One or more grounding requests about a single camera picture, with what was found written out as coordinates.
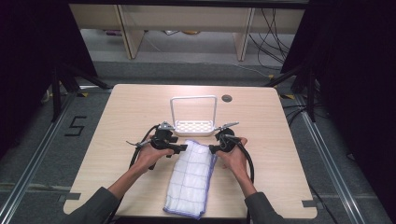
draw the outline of gray sleeve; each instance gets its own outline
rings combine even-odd
[[[285,219],[274,210],[262,192],[248,196],[245,199],[245,204],[254,224],[285,223]]]
[[[104,223],[119,202],[110,191],[99,188],[86,203],[68,215],[62,223]]]

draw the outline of white towel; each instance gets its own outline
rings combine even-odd
[[[209,147],[187,140],[169,182],[163,211],[200,219],[206,210],[210,177],[217,156]]]

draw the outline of table surface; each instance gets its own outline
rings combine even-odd
[[[232,96],[230,103],[221,96]],[[134,147],[153,125],[172,123],[170,99],[175,96],[216,95],[216,126],[232,121],[232,129],[244,136],[255,168],[255,187],[263,191],[275,210],[285,218],[314,218],[304,170],[297,154],[276,90],[258,87],[127,85],[115,86],[78,171],[71,193],[79,200],[67,200],[69,214],[85,203],[100,187],[107,188],[128,168]],[[192,117],[210,110],[205,106],[182,107]],[[180,137],[178,144],[186,138]],[[205,145],[215,145],[215,137],[194,137]],[[160,159],[153,171],[141,176],[125,194],[118,216],[171,217],[163,211],[170,176],[178,155]],[[244,196],[232,173],[218,159],[210,182],[203,217],[246,217]]]

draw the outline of human arm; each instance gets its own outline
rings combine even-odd
[[[140,149],[136,162],[127,172],[108,189],[99,188],[86,203],[68,215],[62,223],[104,223],[134,182],[159,158],[173,153],[171,149],[157,150],[146,144]]]
[[[242,145],[247,143],[246,138],[240,138]],[[238,146],[231,152],[217,151],[224,166],[229,168],[235,176],[245,196],[245,204],[254,224],[284,223],[282,216],[276,213],[268,199],[262,192],[258,192],[251,182],[247,172],[247,159]]]

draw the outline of metal rail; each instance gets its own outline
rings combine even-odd
[[[66,114],[68,107],[71,105],[71,103],[76,98],[76,96],[77,94],[75,92],[68,93],[68,95],[64,100],[63,110],[61,114],[49,126],[49,129],[47,130],[46,134],[41,140],[41,143],[38,146],[37,150],[35,151],[35,154],[33,155],[32,159],[30,159],[28,165],[26,166],[17,184],[15,184],[15,187],[8,195],[6,202],[2,205],[0,211],[0,220],[2,224],[9,223],[9,221],[14,216],[14,213],[17,210],[23,198],[23,195],[25,194],[26,190],[29,188],[30,182],[32,181],[33,177],[35,176],[35,173],[38,170],[38,167],[40,166],[41,162],[46,156],[50,144],[64,120],[64,115]]]
[[[296,101],[298,105],[304,104],[304,100],[301,95],[296,95]],[[345,182],[343,176],[341,175],[341,172],[338,169],[337,164],[332,158],[332,153],[327,148],[326,143],[324,142],[320,134],[317,124],[311,121],[311,119],[309,118],[306,112],[303,112],[302,115],[304,122],[315,142],[315,145],[317,146],[318,152],[323,160],[326,170],[329,173],[330,179],[332,180],[332,184],[334,185],[338,195],[340,196],[341,202],[343,203],[346,209],[347,215],[349,216],[351,223],[354,224],[367,223],[350,189],[348,188],[347,183]]]

